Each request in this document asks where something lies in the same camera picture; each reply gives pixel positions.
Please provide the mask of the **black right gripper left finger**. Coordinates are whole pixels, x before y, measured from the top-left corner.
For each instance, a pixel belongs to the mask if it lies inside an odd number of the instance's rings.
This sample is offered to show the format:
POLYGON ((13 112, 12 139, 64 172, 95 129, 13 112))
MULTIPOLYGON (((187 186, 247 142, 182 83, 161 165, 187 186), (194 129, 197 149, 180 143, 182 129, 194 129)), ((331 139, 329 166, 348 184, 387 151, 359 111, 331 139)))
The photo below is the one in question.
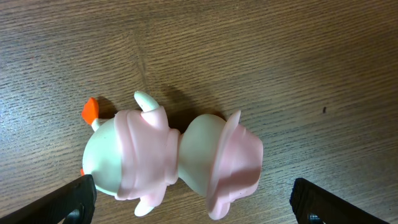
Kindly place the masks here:
POLYGON ((83 175, 1 218, 1 224, 90 224, 97 192, 93 176, 83 175))

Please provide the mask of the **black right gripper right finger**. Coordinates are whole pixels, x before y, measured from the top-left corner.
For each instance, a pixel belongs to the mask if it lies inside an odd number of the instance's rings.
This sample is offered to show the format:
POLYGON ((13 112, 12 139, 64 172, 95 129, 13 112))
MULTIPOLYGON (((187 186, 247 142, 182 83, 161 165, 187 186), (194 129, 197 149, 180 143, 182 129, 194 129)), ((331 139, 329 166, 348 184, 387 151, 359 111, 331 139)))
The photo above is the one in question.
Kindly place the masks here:
POLYGON ((382 224, 385 222, 304 178, 295 179, 290 205, 300 224, 382 224))

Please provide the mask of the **white pink duck figurine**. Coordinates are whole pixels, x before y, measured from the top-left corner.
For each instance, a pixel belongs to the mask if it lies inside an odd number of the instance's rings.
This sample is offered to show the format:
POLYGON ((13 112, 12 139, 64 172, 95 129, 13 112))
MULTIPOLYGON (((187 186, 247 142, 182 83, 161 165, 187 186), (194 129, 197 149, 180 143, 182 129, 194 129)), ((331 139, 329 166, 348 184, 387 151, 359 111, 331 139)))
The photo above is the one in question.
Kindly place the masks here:
POLYGON ((82 174, 95 187, 117 200, 138 200, 142 217, 159 206, 167 187, 182 179, 206 200, 213 220, 224 218, 237 199, 253 194, 259 184, 262 141, 239 122, 213 114, 197 116, 186 131, 169 126, 165 108, 147 93, 137 91, 136 110, 118 111, 104 123, 99 104, 90 98, 82 118, 93 134, 82 159, 82 174))

